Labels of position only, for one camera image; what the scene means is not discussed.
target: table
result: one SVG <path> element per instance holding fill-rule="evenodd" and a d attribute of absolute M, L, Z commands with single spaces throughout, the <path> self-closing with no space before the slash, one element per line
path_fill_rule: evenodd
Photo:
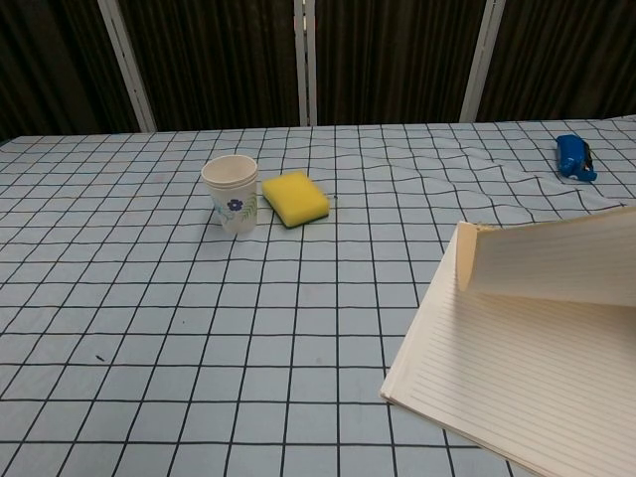
<path fill-rule="evenodd" d="M 555 173 L 586 139 L 593 184 Z M 636 203 L 636 121 L 21 137 L 0 154 L 3 476 L 514 476 L 388 406 L 383 378 L 459 220 Z M 307 171 L 328 218 L 265 202 L 226 235 L 199 170 Z"/>

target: metal frame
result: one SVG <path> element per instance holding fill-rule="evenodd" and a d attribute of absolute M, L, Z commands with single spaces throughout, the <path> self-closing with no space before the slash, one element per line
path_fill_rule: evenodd
<path fill-rule="evenodd" d="M 306 0 L 307 16 L 307 87 L 309 88 L 309 125 L 318 125 L 318 100 L 316 95 L 316 2 Z"/>
<path fill-rule="evenodd" d="M 464 102 L 459 114 L 460 122 L 473 122 L 477 118 L 505 6 L 506 0 L 487 0 L 484 7 L 473 63 L 470 67 L 470 75 L 468 76 L 468 83 L 464 92 Z"/>
<path fill-rule="evenodd" d="M 117 57 L 119 70 L 126 84 L 130 103 L 135 111 L 141 132 L 156 132 L 157 125 L 152 114 L 152 108 L 146 95 L 137 67 L 134 51 L 130 46 L 128 31 L 121 17 L 121 10 L 117 0 L 97 0 L 103 23 L 108 31 L 110 43 Z"/>
<path fill-rule="evenodd" d="M 294 34 L 296 37 L 296 73 L 298 74 L 298 119 L 307 125 L 307 61 L 305 45 L 305 12 L 303 0 L 294 0 Z"/>

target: blue flower print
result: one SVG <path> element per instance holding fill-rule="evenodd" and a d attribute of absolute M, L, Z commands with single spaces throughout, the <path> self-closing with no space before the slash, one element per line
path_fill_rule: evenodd
<path fill-rule="evenodd" d="M 232 199 L 228 202 L 228 209 L 233 212 L 238 212 L 242 209 L 242 202 L 239 199 Z"/>

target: open notebook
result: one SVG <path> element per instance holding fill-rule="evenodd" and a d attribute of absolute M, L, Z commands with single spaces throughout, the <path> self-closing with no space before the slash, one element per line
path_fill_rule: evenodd
<path fill-rule="evenodd" d="M 381 395 L 540 475 L 636 475 L 636 208 L 460 223 Z"/>

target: paper cup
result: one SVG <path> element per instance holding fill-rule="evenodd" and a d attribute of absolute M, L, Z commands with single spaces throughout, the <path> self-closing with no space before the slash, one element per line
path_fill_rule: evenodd
<path fill-rule="evenodd" d="M 247 156 L 219 157 L 201 170 L 216 215 L 230 234 L 248 232 L 256 226 L 256 176 L 256 163 Z"/>

